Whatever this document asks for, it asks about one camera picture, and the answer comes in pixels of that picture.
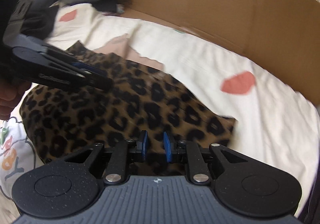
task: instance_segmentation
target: finger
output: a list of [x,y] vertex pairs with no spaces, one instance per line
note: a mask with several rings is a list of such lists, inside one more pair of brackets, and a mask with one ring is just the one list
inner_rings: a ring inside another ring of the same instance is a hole
[[2,116],[0,115],[0,120],[8,121],[10,119],[10,115]]
[[0,106],[0,115],[2,115],[2,116],[10,115],[12,110],[13,110],[12,107]]
[[11,101],[17,95],[17,89],[11,84],[7,83],[3,79],[0,78],[0,98]]
[[7,107],[15,108],[19,104],[22,96],[23,96],[23,94],[22,95],[17,95],[15,97],[15,99],[11,100],[11,101],[6,101],[6,100],[3,100],[3,99],[0,99],[0,106],[7,106]]
[[24,92],[27,91],[29,88],[31,88],[31,82],[24,81],[21,85],[19,85],[18,93],[24,94]]

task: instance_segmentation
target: ribbed surface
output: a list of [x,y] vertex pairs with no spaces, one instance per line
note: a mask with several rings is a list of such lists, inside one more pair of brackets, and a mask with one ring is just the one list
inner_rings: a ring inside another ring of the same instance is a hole
[[208,187],[188,183],[183,176],[131,176],[104,190],[88,210],[63,220],[20,217],[15,224],[298,224],[293,217],[257,221],[225,209]]

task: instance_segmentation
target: red spot on sheet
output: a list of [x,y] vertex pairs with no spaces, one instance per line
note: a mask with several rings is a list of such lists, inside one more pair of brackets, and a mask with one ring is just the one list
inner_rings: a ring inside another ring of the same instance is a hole
[[229,94],[247,94],[255,85],[256,78],[254,75],[245,71],[231,78],[225,79],[221,85],[221,91]]
[[77,9],[62,15],[59,21],[72,21],[77,15]]

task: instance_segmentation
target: metal pin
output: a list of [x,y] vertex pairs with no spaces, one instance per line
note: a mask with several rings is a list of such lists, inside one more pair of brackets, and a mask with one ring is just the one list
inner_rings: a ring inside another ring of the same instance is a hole
[[120,181],[120,180],[121,180],[121,175],[116,174],[116,173],[108,174],[108,175],[106,176],[106,180],[107,180],[108,182],[117,182],[117,181]]
[[206,174],[199,173],[199,174],[195,174],[193,176],[193,179],[196,182],[206,182],[207,180],[209,180],[209,176],[207,176]]

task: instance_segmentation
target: leopard print fabric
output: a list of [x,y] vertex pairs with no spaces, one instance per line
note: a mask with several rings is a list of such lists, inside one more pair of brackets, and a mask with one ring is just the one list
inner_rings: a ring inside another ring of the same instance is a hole
[[[30,91],[20,114],[45,163],[95,142],[114,147],[121,140],[137,139],[141,130],[148,131],[150,151],[156,153],[164,153],[164,131],[202,147],[228,144],[235,119],[212,113],[172,76],[114,53],[89,51],[80,42],[66,52],[106,71],[114,87],[109,93],[89,86],[66,92],[38,85]],[[164,175],[179,170],[153,162],[148,171]]]

